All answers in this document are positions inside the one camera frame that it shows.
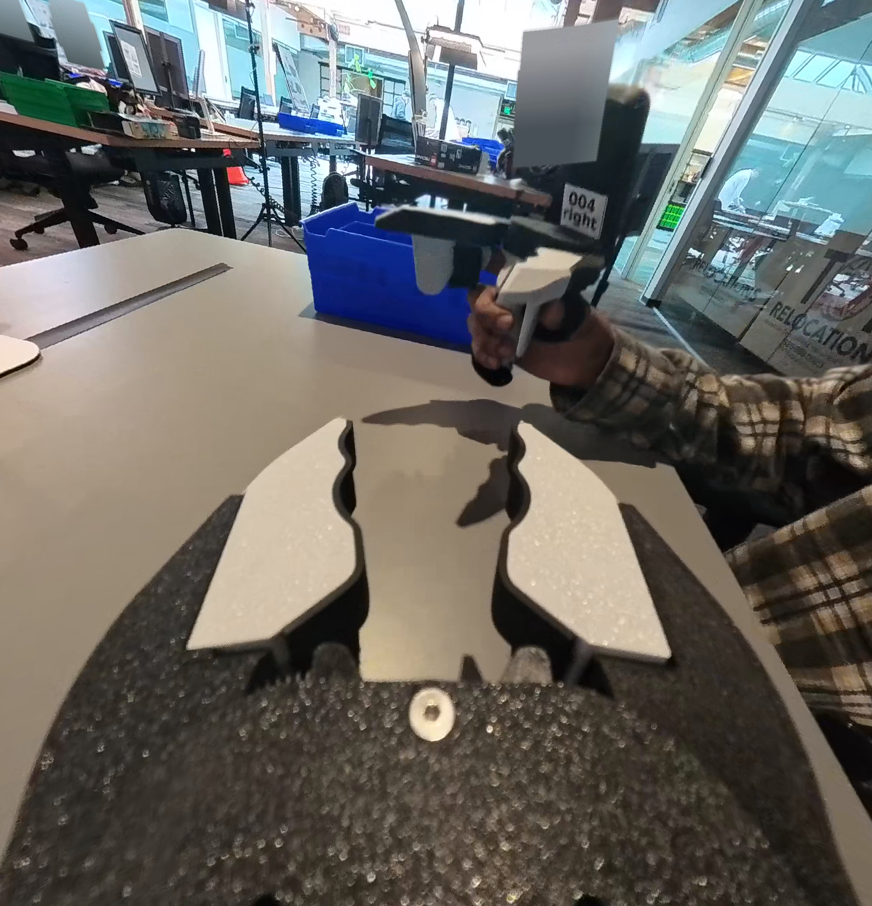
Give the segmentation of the black monitor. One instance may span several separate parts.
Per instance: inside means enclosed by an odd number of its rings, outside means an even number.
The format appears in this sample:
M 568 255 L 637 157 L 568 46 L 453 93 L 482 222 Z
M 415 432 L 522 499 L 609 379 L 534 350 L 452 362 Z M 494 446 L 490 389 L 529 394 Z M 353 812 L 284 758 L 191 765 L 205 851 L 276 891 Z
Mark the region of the black monitor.
M 158 98 L 161 88 L 142 33 L 133 26 L 112 21 L 111 32 L 105 36 L 116 76 L 136 92 Z
M 373 149 L 380 137 L 384 115 L 383 100 L 367 93 L 359 93 L 356 98 L 354 139 L 363 148 Z
M 191 91 L 181 39 L 165 32 L 146 28 L 147 47 L 159 88 L 158 106 L 191 111 Z

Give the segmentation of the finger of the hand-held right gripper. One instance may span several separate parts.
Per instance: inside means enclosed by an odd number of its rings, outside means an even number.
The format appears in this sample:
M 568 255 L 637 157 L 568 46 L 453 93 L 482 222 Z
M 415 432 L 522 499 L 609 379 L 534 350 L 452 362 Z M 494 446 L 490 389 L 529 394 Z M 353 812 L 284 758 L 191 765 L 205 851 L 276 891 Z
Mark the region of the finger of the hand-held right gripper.
M 510 224 L 508 218 L 482 214 L 407 214 L 419 291 L 437 295 L 447 288 L 475 288 Z
M 416 206 L 384 209 L 376 215 L 378 228 L 493 228 L 493 217 L 457 210 L 437 210 Z

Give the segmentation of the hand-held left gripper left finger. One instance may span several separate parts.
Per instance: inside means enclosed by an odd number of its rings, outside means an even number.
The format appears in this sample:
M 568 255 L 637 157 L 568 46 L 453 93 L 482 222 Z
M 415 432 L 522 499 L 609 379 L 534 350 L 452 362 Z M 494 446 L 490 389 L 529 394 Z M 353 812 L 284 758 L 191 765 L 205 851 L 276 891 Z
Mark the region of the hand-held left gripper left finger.
M 369 613 L 353 518 L 351 420 L 336 418 L 248 485 L 187 642 L 188 651 L 311 659 L 325 643 L 360 655 Z

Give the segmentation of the green plastic bins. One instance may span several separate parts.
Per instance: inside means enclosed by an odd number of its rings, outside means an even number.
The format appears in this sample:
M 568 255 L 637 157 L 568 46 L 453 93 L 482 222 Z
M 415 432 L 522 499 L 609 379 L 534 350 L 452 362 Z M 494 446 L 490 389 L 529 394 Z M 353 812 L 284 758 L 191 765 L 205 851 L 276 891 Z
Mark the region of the green plastic bins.
M 0 72 L 0 91 L 17 113 L 89 129 L 91 114 L 112 112 L 108 96 L 75 84 Z

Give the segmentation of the wooden desk with black legs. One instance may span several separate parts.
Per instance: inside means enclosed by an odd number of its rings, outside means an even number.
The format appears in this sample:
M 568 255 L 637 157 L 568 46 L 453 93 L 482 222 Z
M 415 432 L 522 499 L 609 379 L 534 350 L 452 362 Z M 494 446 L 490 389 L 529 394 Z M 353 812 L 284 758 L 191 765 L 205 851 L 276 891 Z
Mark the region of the wooden desk with black legs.
M 520 178 L 433 168 L 419 164 L 413 155 L 407 154 L 361 152 L 360 158 L 364 165 L 374 170 L 411 177 L 457 193 L 485 195 L 541 210 L 548 210 L 553 203 L 551 195 L 529 186 Z
M 207 120 L 201 125 L 207 127 L 210 136 L 228 136 L 262 146 L 261 158 L 278 162 L 282 200 L 270 203 L 278 221 L 287 227 L 297 225 L 305 215 L 316 214 L 324 199 L 329 174 L 337 173 L 348 179 L 356 170 L 339 170 L 339 163 L 345 161 L 356 167 L 361 153 L 360 144 L 350 136 L 292 133 L 272 123 L 250 123 L 244 119 L 237 119 L 233 124 Z
M 33 119 L 0 106 L 0 151 L 48 153 L 95 145 L 111 150 L 141 175 L 159 171 L 197 172 L 208 232 L 237 238 L 226 168 L 240 163 L 248 151 L 258 150 L 253 142 L 228 136 L 136 139 Z

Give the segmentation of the blue plastic bin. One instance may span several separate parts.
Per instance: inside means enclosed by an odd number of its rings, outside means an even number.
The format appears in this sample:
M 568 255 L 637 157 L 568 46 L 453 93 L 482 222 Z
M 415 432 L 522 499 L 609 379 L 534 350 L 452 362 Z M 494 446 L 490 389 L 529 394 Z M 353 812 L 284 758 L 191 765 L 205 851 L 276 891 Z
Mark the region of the blue plastic bin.
M 468 348 L 467 291 L 421 293 L 411 237 L 374 224 L 384 211 L 382 207 L 365 211 L 351 201 L 302 221 L 317 314 L 423 342 Z

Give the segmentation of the black tripod light stand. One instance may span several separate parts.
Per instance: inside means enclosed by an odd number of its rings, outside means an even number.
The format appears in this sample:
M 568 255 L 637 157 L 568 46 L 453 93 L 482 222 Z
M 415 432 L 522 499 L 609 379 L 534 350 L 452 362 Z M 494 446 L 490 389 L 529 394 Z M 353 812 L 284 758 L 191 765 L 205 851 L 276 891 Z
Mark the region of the black tripod light stand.
M 266 142 L 264 124 L 262 119 L 262 111 L 260 104 L 260 73 L 259 73 L 259 63 L 258 56 L 260 53 L 259 42 L 255 35 L 253 28 L 253 10 L 255 8 L 254 2 L 245 1 L 245 17 L 247 22 L 247 29 L 249 35 L 249 58 L 251 64 L 251 77 L 252 77 L 252 90 L 255 96 L 254 101 L 254 120 L 256 121 L 257 134 L 259 141 L 259 153 L 260 153 L 260 173 L 262 177 L 262 196 L 263 201 L 260 207 L 260 212 L 254 222 L 254 224 L 241 236 L 242 241 L 246 241 L 261 224 L 265 224 L 267 232 L 267 245 L 268 247 L 272 246 L 273 239 L 273 226 L 278 227 L 281 231 L 285 233 L 285 236 L 289 238 L 292 243 L 297 247 L 297 249 L 304 255 L 306 255 L 306 245 L 303 239 L 299 238 L 292 226 L 283 218 L 281 215 L 283 211 L 279 210 L 277 203 L 273 201 L 270 193 L 269 186 L 269 166 L 268 166 L 268 143 Z

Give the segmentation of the person's right forearm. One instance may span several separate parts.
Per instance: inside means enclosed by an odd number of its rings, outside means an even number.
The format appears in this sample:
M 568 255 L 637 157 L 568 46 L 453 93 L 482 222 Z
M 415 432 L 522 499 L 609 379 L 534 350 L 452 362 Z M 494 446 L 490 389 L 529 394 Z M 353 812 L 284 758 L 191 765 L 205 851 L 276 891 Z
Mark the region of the person's right forearm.
M 791 511 L 872 484 L 872 364 L 805 378 L 727 375 L 617 328 L 612 337 L 591 386 L 551 383 L 568 419 Z

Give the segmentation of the blue bins on desk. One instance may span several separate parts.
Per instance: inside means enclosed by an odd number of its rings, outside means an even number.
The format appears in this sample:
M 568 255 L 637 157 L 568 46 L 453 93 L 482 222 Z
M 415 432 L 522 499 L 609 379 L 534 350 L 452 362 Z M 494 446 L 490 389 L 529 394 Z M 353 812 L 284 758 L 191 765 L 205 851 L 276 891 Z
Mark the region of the blue bins on desk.
M 327 136 L 338 139 L 347 136 L 345 127 L 338 122 L 299 116 L 283 111 L 280 111 L 277 115 L 277 125 L 280 129 L 294 134 Z

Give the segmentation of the person's right hand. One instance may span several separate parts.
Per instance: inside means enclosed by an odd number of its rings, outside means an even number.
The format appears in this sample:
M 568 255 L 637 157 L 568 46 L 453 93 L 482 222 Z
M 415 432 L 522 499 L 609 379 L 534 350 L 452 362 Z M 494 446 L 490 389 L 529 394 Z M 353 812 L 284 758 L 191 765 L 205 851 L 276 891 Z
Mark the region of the person's right hand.
M 611 357 L 611 326 L 588 303 L 582 305 L 578 329 L 564 342 L 545 343 L 533 338 L 518 356 L 516 317 L 499 305 L 497 289 L 478 285 L 469 290 L 468 301 L 472 357 L 479 368 L 493 371 L 519 367 L 538 379 L 584 390 L 595 383 Z

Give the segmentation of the person's plaid shirt torso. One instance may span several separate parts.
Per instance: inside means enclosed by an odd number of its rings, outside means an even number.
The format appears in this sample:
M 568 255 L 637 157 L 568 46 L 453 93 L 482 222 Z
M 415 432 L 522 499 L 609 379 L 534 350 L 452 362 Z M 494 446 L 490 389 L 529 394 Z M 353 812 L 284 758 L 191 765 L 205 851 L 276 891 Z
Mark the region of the person's plaid shirt torso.
M 725 559 L 807 707 L 872 729 L 872 484 Z

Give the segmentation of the black printed box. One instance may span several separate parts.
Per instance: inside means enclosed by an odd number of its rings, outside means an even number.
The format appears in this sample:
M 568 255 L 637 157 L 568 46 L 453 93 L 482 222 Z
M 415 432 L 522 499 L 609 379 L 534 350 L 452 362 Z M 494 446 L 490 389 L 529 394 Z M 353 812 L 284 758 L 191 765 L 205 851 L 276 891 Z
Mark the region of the black printed box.
M 419 136 L 415 143 L 415 163 L 450 172 L 479 174 L 483 152 L 479 147 L 438 138 Z

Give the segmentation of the white base board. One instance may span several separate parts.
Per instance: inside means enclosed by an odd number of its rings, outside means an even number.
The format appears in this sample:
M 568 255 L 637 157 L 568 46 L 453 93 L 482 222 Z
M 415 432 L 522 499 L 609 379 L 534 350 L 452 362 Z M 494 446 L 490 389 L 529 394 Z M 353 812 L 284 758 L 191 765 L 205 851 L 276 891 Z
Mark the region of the white base board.
M 38 361 L 41 350 L 36 343 L 0 334 L 0 379 Z

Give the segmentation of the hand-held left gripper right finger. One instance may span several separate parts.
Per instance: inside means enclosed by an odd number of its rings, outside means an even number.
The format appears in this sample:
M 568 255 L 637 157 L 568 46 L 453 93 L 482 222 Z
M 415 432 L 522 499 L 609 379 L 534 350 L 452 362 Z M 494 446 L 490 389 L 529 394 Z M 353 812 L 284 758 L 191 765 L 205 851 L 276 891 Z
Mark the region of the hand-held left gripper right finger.
M 622 508 L 587 464 L 521 422 L 509 442 L 510 523 L 498 551 L 498 631 L 555 682 L 598 656 L 663 666 L 671 646 Z

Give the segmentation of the black overhead light panel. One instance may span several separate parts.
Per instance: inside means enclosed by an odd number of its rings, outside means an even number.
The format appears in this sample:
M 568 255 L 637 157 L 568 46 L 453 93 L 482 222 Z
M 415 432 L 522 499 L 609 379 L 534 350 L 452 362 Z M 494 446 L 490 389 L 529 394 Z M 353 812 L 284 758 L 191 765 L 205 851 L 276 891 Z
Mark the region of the black overhead light panel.
M 453 31 L 445 26 L 428 27 L 423 37 L 424 58 L 428 62 L 477 71 L 483 61 L 479 36 Z

